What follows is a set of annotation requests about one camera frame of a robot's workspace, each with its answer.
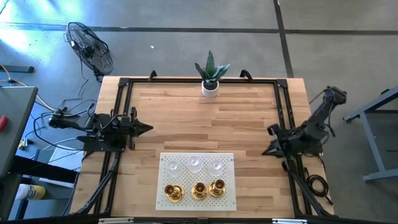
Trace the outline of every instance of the gold candle holder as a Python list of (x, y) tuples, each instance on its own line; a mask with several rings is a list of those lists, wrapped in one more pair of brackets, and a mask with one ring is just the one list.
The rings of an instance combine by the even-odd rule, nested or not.
[(167, 185), (164, 188), (164, 192), (166, 193), (167, 198), (173, 203), (181, 201), (184, 197), (184, 189), (178, 184)]
[(209, 194), (215, 198), (220, 198), (225, 194), (225, 183), (222, 180), (213, 181), (209, 186)]
[(207, 187), (203, 183), (195, 184), (191, 189), (192, 197), (196, 200), (203, 200), (207, 197)]

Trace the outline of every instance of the black fan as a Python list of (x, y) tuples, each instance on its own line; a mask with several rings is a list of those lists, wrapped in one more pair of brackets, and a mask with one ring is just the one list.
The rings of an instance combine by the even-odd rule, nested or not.
[(113, 70), (113, 61), (108, 45), (95, 33), (80, 22), (68, 23), (67, 39), (80, 60), (94, 71), (96, 79), (109, 75)]

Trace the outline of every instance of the white pegboard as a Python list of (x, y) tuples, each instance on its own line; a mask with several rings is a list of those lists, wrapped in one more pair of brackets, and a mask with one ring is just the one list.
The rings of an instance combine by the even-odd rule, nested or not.
[[(197, 173), (190, 172), (186, 165), (188, 158), (197, 156), (203, 161), (203, 168)], [(214, 159), (223, 164), (223, 173), (213, 177), (207, 172), (207, 165)], [(172, 177), (167, 172), (167, 164), (170, 161), (179, 161), (183, 165), (183, 172), (178, 177)], [(225, 183), (225, 195), (221, 198), (214, 198), (208, 194), (204, 200), (195, 200), (192, 197), (191, 189), (202, 182), (207, 187), (216, 179)], [(167, 185), (179, 184), (183, 187), (184, 198), (173, 203), (168, 200), (164, 193)], [(236, 211), (235, 194), (235, 172), (233, 153), (161, 153), (159, 164), (159, 178), (157, 180), (156, 210), (180, 210), (180, 211)]]

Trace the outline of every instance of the concrete floor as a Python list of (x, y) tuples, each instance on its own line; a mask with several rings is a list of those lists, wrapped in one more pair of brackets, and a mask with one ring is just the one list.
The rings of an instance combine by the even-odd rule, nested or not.
[[(398, 30), (397, 1), (279, 2), (286, 29)], [(103, 27), (278, 28), (272, 0), (10, 0), (0, 14), (0, 22), (62, 25), (68, 21)], [(158, 75), (197, 76), (193, 63), (203, 63), (211, 49), (216, 63), (232, 63), (228, 76), (236, 77), (244, 68), (254, 77), (287, 76), (279, 34), (97, 32), (97, 35), (111, 50), (112, 75), (149, 75), (156, 70)], [(309, 99), (327, 85), (348, 92), (347, 104), (337, 107), (332, 114), (336, 138), (331, 138), (324, 146), (326, 173), (336, 214), (396, 222), (398, 179), (371, 184), (362, 181), (364, 174), (377, 171), (376, 163), (361, 122), (345, 124), (341, 118), (386, 88), (397, 85), (397, 36), (287, 35), (287, 45), (294, 77), (304, 78)], [(50, 105), (58, 106), (64, 98), (74, 98), (83, 83), (79, 59), (64, 42), (61, 31), (10, 30), (0, 26), (0, 52), (3, 64), (35, 67), (33, 74), (13, 73), (12, 76), (39, 87), (39, 94)], [(96, 99), (100, 83), (86, 66), (83, 66), (83, 74), (90, 79), (83, 99)], [(85, 109), (88, 104), (76, 111)], [(35, 105), (32, 115), (37, 117), (44, 111)], [(30, 120), (25, 132), (31, 130)], [(53, 142), (77, 134), (81, 133), (43, 130), (43, 137)], [(65, 145), (81, 147), (78, 142)], [(18, 154), (31, 156), (44, 146), (37, 141), (36, 147)], [(41, 203), (48, 208), (46, 212), (43, 208), (37, 212), (38, 206), (32, 203), (26, 217), (59, 214), (66, 204), (64, 201)]]

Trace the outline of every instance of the snake plant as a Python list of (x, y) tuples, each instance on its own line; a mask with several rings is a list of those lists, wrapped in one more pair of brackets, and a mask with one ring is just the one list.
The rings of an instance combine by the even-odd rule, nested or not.
[(206, 68), (201, 68), (197, 63), (195, 63), (195, 66), (200, 73), (201, 79), (204, 81), (203, 85), (205, 88), (207, 90), (214, 90), (217, 88), (217, 81), (226, 73), (230, 64), (215, 67), (213, 53), (209, 50)]

